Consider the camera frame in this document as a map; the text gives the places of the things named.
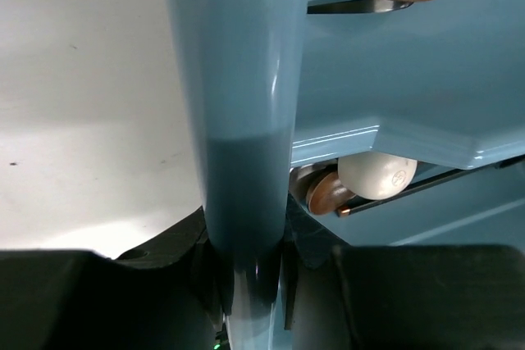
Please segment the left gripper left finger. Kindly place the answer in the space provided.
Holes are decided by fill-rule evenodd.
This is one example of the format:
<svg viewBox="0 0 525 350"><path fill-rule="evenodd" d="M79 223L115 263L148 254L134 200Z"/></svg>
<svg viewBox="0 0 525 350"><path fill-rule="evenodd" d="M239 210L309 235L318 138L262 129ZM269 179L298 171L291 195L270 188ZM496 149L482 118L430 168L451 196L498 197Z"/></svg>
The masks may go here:
<svg viewBox="0 0 525 350"><path fill-rule="evenodd" d="M202 210L116 259L1 254L4 349L210 349L222 322Z"/></svg>

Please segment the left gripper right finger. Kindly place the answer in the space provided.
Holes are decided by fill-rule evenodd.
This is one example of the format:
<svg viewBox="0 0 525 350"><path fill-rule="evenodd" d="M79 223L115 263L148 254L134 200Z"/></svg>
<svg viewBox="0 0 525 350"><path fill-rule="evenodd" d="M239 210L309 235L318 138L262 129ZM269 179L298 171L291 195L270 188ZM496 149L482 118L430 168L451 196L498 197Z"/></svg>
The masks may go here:
<svg viewBox="0 0 525 350"><path fill-rule="evenodd" d="M521 349L524 255L347 244L290 198L281 266L295 349Z"/></svg>

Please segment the black spoon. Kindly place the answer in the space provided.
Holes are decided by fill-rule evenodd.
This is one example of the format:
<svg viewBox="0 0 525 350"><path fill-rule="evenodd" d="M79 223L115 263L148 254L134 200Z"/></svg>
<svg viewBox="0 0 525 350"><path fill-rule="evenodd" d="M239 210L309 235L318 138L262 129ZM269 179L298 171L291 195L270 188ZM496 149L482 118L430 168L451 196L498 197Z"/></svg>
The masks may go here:
<svg viewBox="0 0 525 350"><path fill-rule="evenodd" d="M508 168L508 167L511 167L517 164L522 164L522 163L524 163L524 155L519 156L519 157L513 157L510 159L503 160L503 161L498 161L495 164L489 164L489 165L478 167L472 170L460 170L460 169L449 170L442 174L434 175L424 180L420 180L414 184L410 184L402 192L396 194L393 197L387 198L387 199L383 199L383 200L362 199L354 203L348 202L347 204L341 207L338 207L335 210L335 213L337 214L338 217L346 217L354 213L358 213L358 212L366 211L374 207L378 207L388 202L393 202L395 200L408 197L415 193L422 192L423 190L427 190L434 186L448 183L452 180L456 180L456 179L474 174L482 170L486 170L486 169L501 170L501 169Z"/></svg>

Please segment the white spoon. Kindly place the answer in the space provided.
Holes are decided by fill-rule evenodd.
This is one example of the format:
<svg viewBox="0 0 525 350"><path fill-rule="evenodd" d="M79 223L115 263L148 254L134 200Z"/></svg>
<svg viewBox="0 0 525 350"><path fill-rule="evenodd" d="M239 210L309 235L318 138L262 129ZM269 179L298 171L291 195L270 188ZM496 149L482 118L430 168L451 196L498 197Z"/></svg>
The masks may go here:
<svg viewBox="0 0 525 350"><path fill-rule="evenodd" d="M418 161L383 152L361 152L340 157L340 182L361 198L385 200L404 191L415 176Z"/></svg>

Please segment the copper spoon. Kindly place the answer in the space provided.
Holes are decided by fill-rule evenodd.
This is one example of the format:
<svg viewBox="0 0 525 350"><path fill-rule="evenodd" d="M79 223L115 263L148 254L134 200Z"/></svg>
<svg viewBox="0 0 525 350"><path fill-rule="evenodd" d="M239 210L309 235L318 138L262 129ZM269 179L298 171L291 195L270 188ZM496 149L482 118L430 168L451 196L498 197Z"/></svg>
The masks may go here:
<svg viewBox="0 0 525 350"><path fill-rule="evenodd" d="M336 170L319 175L309 186L306 205L314 215L326 215L344 206L356 194L340 181Z"/></svg>

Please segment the silver spoon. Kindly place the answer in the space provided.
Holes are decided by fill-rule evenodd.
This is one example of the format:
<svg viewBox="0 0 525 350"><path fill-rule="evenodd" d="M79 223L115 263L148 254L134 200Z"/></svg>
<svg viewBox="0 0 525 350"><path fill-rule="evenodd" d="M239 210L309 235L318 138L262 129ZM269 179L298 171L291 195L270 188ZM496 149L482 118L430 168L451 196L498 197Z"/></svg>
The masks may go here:
<svg viewBox="0 0 525 350"><path fill-rule="evenodd" d="M299 203L304 203L311 184L331 168L332 165L322 165L319 163L292 168L289 177L290 194Z"/></svg>

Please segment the blue plastic cutlery tray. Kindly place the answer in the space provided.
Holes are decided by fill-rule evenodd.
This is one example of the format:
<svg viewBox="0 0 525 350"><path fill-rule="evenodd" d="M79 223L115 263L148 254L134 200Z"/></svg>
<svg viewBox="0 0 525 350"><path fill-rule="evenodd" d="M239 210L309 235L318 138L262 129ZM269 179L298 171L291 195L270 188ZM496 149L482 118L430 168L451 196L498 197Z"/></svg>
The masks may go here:
<svg viewBox="0 0 525 350"><path fill-rule="evenodd" d="M219 248L280 234L294 166L377 150L431 174L524 151L524 0L167 1Z"/></svg>

